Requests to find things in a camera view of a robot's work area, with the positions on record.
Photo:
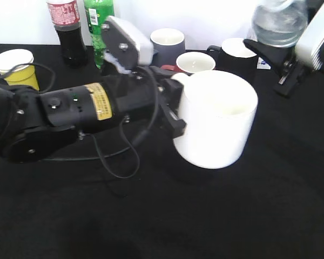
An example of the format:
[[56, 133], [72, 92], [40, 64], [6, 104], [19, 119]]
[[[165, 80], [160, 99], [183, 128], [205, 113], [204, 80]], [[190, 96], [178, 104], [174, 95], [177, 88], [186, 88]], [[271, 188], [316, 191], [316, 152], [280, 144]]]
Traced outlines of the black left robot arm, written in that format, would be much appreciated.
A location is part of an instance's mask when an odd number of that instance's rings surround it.
[[126, 121], [147, 121], [130, 146], [138, 146], [153, 126], [170, 138], [180, 137], [186, 122], [176, 110], [183, 85], [173, 75], [150, 66], [49, 92], [0, 85], [0, 156], [13, 163], [39, 161]]

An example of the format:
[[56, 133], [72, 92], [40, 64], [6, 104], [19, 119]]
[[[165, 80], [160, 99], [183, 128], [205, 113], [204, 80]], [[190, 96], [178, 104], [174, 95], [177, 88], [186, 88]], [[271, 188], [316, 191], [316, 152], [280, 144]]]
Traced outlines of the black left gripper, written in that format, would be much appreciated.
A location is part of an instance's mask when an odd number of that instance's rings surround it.
[[107, 89], [117, 114], [132, 120], [148, 119], [149, 126], [160, 124], [162, 131], [175, 139], [184, 134], [186, 123], [176, 116], [183, 85], [177, 72], [156, 66], [138, 66], [129, 74], [107, 75]]

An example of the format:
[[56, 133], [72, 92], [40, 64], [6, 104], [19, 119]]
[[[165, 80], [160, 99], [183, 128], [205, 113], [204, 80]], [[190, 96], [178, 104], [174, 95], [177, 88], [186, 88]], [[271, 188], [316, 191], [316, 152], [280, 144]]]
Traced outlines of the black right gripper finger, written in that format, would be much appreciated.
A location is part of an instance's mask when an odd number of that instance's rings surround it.
[[274, 90], [280, 96], [290, 97], [297, 86], [305, 80], [307, 68], [299, 62], [293, 46], [275, 47], [251, 39], [245, 39], [243, 43], [245, 47], [266, 61], [279, 76]]

